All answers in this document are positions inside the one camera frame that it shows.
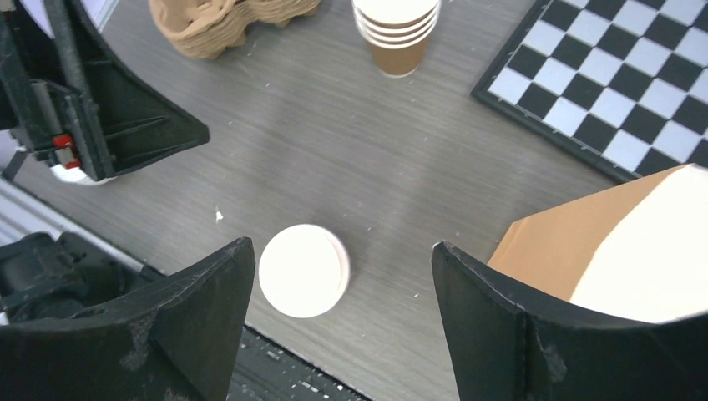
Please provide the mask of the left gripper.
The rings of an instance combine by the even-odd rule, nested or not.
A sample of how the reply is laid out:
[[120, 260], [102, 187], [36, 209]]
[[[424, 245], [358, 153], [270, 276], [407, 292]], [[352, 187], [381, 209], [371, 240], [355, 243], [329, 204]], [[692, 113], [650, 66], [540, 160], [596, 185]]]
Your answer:
[[42, 1], [45, 33], [1, 3], [1, 128], [37, 160], [101, 182], [210, 140], [208, 127], [136, 76], [82, 1]]

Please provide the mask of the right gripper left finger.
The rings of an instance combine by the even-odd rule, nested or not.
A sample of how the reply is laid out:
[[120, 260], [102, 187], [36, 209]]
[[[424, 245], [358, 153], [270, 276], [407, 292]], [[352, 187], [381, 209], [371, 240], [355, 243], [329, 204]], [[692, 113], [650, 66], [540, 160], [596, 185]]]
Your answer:
[[127, 293], [66, 317], [11, 322], [1, 308], [2, 399], [226, 398], [254, 283], [252, 240], [169, 276], [126, 267], [139, 275]]

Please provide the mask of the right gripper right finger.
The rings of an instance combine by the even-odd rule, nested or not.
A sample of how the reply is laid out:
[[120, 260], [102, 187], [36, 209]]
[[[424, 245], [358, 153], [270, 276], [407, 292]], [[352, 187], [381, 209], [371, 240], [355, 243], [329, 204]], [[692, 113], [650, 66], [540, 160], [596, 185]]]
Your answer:
[[707, 317], [661, 324], [550, 296], [447, 241], [432, 275], [462, 400], [704, 400]]

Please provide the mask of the white plastic cup lid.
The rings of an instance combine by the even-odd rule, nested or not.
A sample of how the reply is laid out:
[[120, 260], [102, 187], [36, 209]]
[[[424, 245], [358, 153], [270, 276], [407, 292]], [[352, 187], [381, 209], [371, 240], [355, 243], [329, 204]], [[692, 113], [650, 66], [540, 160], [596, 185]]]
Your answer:
[[312, 224], [287, 227], [262, 252], [258, 266], [265, 299], [279, 312], [311, 318], [330, 311], [343, 297], [351, 262], [343, 242]]

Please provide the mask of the brown paper bag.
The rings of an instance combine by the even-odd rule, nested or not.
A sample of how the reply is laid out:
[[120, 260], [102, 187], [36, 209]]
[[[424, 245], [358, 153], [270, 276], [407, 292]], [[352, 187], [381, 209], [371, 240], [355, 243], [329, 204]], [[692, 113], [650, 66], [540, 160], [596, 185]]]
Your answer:
[[596, 312], [663, 323], [707, 310], [707, 170], [682, 165], [515, 221], [490, 267]]

